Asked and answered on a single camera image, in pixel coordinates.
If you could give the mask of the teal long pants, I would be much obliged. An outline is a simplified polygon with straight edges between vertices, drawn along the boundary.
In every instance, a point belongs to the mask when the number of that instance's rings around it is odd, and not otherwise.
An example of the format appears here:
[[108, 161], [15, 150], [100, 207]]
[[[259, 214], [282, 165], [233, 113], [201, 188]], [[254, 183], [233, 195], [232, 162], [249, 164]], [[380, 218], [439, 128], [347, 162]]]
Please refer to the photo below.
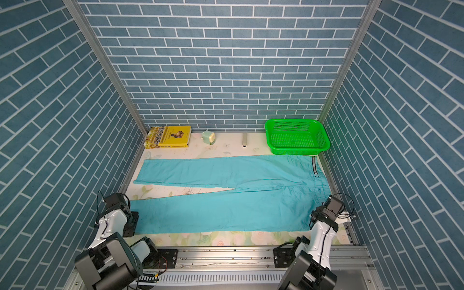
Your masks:
[[132, 201], [138, 234], [303, 232], [331, 193], [318, 163], [303, 155], [149, 159], [135, 182], [205, 189]]

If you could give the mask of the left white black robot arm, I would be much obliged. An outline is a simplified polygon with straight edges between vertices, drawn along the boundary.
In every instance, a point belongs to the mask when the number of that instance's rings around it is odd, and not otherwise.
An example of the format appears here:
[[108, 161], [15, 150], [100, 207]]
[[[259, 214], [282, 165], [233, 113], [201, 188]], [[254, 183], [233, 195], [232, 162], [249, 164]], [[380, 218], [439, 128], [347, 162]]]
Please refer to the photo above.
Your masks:
[[90, 246], [75, 258], [75, 267], [88, 290], [129, 290], [146, 268], [159, 264], [155, 244], [143, 237], [133, 245], [124, 240], [135, 234], [138, 212], [123, 193], [104, 197], [98, 231]]

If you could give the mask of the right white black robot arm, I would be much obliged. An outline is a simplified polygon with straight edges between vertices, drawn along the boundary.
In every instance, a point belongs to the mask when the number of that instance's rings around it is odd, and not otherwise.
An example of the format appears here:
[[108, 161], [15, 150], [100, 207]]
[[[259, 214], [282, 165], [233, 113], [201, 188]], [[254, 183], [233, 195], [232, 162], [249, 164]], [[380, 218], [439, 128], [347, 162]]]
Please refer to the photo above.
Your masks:
[[336, 222], [345, 206], [334, 196], [311, 213], [311, 238], [294, 245], [295, 258], [279, 284], [280, 290], [333, 290], [337, 276], [331, 271], [330, 252], [338, 231]]

